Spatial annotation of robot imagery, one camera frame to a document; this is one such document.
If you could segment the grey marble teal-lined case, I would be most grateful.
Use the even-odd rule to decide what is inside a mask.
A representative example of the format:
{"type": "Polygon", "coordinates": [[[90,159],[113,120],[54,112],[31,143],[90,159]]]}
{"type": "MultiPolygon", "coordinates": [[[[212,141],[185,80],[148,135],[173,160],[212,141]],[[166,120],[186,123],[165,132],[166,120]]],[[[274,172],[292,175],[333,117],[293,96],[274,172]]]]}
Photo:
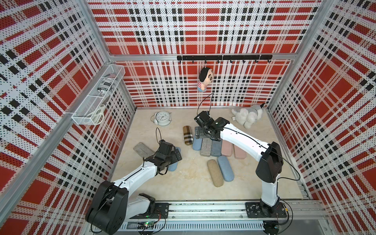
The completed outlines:
{"type": "Polygon", "coordinates": [[[133,147],[133,150],[143,159],[147,159],[148,157],[153,156],[155,154],[155,151],[151,150],[144,143],[138,143],[136,146],[133,147]]]}

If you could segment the beige case with dark glasses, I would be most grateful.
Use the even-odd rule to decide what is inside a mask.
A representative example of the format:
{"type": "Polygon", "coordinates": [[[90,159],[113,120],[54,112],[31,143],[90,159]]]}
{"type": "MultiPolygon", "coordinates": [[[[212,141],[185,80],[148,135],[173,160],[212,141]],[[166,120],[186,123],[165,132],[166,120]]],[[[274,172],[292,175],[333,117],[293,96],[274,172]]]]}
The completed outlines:
{"type": "Polygon", "coordinates": [[[191,127],[186,125],[183,127],[183,134],[184,134],[184,143],[187,146],[190,146],[193,144],[193,132],[191,130],[191,127]]]}

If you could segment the small pink glasses case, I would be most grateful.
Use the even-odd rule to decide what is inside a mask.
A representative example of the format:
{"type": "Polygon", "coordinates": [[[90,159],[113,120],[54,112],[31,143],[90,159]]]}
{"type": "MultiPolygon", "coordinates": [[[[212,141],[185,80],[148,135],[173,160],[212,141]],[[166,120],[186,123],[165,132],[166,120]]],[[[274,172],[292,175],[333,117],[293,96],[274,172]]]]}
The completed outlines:
{"type": "Polygon", "coordinates": [[[234,145],[234,158],[238,160],[243,160],[246,157],[247,157],[247,153],[243,149],[234,145]]]}

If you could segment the teal-lined glasses case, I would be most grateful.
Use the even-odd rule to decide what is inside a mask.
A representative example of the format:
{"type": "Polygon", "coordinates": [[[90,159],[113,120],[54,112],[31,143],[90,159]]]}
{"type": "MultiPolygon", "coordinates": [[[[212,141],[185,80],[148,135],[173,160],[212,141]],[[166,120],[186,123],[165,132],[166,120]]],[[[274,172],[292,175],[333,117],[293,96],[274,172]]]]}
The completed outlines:
{"type": "Polygon", "coordinates": [[[212,149],[212,140],[210,138],[203,138],[201,144],[200,155],[203,157],[210,157],[212,149]]]}

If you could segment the blue case with pink glasses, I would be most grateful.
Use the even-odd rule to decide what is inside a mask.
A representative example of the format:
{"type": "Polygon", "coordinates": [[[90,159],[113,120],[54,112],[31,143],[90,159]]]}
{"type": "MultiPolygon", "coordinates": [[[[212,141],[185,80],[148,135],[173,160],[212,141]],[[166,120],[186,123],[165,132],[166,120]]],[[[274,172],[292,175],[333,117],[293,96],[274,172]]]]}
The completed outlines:
{"type": "Polygon", "coordinates": [[[235,176],[228,158],[226,156],[220,156],[218,157],[217,161],[222,172],[224,181],[232,182],[235,176]]]}

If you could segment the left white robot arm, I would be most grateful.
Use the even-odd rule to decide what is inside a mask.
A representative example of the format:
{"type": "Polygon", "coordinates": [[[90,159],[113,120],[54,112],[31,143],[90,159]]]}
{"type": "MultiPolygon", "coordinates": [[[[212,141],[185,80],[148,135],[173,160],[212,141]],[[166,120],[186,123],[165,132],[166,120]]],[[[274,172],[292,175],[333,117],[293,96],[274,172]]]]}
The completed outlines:
{"type": "Polygon", "coordinates": [[[88,208],[85,220],[91,227],[112,235],[126,219],[135,216],[153,217],[162,215],[157,210],[155,198],[145,193],[133,197],[135,191],[148,180],[165,175],[170,166],[182,160],[180,149],[161,140],[151,156],[128,175],[114,182],[102,182],[88,208]]]}

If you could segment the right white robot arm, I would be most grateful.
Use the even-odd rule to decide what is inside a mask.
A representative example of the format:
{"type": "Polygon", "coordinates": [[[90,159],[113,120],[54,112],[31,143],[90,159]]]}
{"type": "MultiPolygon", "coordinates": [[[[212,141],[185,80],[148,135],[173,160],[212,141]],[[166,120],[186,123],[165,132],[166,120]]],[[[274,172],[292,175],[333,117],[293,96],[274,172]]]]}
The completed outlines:
{"type": "Polygon", "coordinates": [[[209,111],[200,112],[194,120],[211,140],[228,141],[258,162],[256,175],[262,182],[260,204],[275,207],[279,203],[277,183],[284,165],[279,144],[260,141],[222,117],[214,120],[210,117],[209,111]]]}

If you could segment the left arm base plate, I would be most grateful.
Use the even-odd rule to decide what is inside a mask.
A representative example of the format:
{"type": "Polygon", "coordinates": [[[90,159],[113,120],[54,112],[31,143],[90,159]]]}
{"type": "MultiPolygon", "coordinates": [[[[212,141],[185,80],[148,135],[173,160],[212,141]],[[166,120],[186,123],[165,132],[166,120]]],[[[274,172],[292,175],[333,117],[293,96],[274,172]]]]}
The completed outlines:
{"type": "Polygon", "coordinates": [[[154,206],[151,206],[147,212],[139,214],[136,217],[142,219],[168,218],[169,206],[169,203],[156,203],[154,206]]]}

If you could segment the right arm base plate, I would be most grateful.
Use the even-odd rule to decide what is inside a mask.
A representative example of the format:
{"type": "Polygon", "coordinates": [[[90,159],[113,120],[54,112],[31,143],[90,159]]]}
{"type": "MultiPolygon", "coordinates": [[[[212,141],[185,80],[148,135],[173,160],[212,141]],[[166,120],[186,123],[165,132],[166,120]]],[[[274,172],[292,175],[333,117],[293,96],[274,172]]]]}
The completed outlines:
{"type": "Polygon", "coordinates": [[[247,202],[245,209],[248,218],[287,218],[286,207],[281,202],[274,206],[260,202],[247,202]]]}

